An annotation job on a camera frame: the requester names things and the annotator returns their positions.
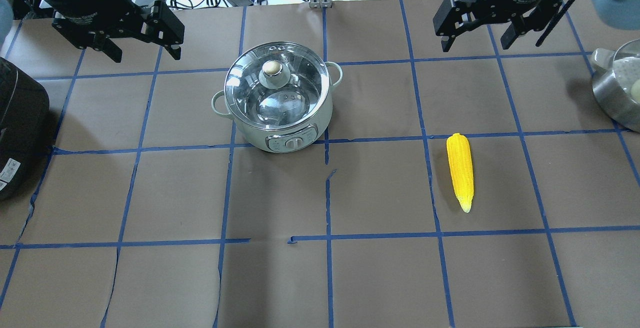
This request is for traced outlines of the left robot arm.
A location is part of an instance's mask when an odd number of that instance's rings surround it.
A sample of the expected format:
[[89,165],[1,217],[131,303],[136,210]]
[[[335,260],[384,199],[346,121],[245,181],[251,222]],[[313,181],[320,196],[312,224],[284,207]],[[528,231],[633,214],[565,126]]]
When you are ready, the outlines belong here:
[[[114,62],[122,50],[115,38],[132,37],[162,46],[179,60],[185,25],[166,0],[43,0],[57,12],[52,26],[78,49],[92,48]],[[12,25],[14,0],[1,0],[1,38]]]

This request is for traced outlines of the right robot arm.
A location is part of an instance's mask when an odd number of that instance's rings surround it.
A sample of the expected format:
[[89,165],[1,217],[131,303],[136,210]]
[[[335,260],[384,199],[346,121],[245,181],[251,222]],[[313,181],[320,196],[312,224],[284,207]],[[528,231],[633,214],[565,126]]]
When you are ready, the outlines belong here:
[[[500,43],[508,49],[530,31],[540,46],[576,0],[443,0],[433,17],[434,32],[448,52],[455,39],[482,25],[507,23]],[[639,28],[639,0],[590,0],[601,21],[621,30]]]

